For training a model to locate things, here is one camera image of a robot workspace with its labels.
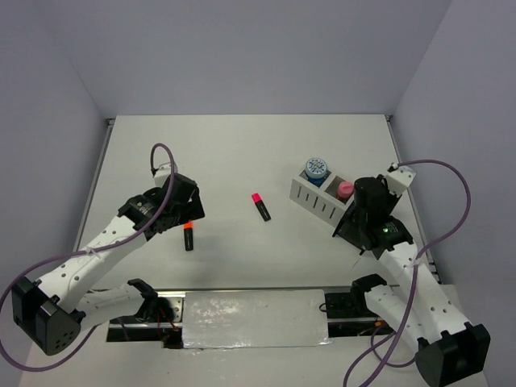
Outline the orange cap black highlighter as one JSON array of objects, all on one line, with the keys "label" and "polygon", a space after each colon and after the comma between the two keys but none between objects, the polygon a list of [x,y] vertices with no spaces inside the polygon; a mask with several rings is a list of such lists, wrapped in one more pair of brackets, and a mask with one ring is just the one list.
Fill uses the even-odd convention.
[{"label": "orange cap black highlighter", "polygon": [[183,236],[185,243],[185,250],[191,252],[194,249],[194,229],[193,222],[189,221],[183,226]]}]

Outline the pink cap crayon tube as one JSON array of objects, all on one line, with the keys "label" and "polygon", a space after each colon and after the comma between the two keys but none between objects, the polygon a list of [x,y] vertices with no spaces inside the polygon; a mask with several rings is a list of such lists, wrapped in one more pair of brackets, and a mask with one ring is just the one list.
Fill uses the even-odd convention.
[{"label": "pink cap crayon tube", "polygon": [[354,185],[349,181],[339,183],[336,191],[336,198],[341,202],[346,202],[354,194]]}]

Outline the pink cap black highlighter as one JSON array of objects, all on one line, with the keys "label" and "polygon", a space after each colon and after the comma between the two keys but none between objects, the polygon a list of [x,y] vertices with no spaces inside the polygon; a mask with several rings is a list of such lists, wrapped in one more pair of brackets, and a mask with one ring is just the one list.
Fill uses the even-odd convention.
[{"label": "pink cap black highlighter", "polygon": [[262,217],[262,219],[265,222],[270,221],[272,219],[271,215],[268,212],[268,209],[267,209],[266,205],[264,204],[261,196],[258,193],[253,193],[252,194],[252,200],[253,200],[253,202],[254,202],[254,204],[256,206],[256,209],[259,211],[260,216]]}]

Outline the blue splash-label round jar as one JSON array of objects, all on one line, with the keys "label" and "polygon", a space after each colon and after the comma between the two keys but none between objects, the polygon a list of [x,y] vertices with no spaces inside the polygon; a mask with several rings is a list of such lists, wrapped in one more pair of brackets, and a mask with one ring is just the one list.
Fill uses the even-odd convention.
[{"label": "blue splash-label round jar", "polygon": [[318,157],[310,158],[306,162],[304,169],[306,179],[311,184],[320,187],[328,177],[328,165],[327,162]]}]

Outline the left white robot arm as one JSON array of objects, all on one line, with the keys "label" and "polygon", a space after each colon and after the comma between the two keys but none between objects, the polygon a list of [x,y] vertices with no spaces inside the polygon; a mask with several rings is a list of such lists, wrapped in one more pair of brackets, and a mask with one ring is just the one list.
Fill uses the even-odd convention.
[{"label": "left white robot arm", "polygon": [[153,319],[169,304],[136,278],[113,289],[94,285],[154,236],[204,218],[195,181],[179,173],[127,200],[102,232],[73,257],[35,281],[18,279],[12,289],[15,323],[48,356],[65,350],[83,330],[113,318]]}]

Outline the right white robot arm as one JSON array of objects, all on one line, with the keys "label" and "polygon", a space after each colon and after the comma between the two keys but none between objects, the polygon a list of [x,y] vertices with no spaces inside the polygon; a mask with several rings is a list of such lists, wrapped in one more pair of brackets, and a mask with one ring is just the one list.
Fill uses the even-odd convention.
[{"label": "right white robot arm", "polygon": [[404,225],[391,216],[392,200],[384,179],[361,177],[355,184],[352,223],[362,247],[397,282],[397,296],[386,280],[372,274],[352,283],[351,307],[372,312],[394,331],[393,343],[404,342],[414,353],[420,376],[429,386],[448,386],[482,371],[490,335],[472,324],[444,293],[418,254]]}]

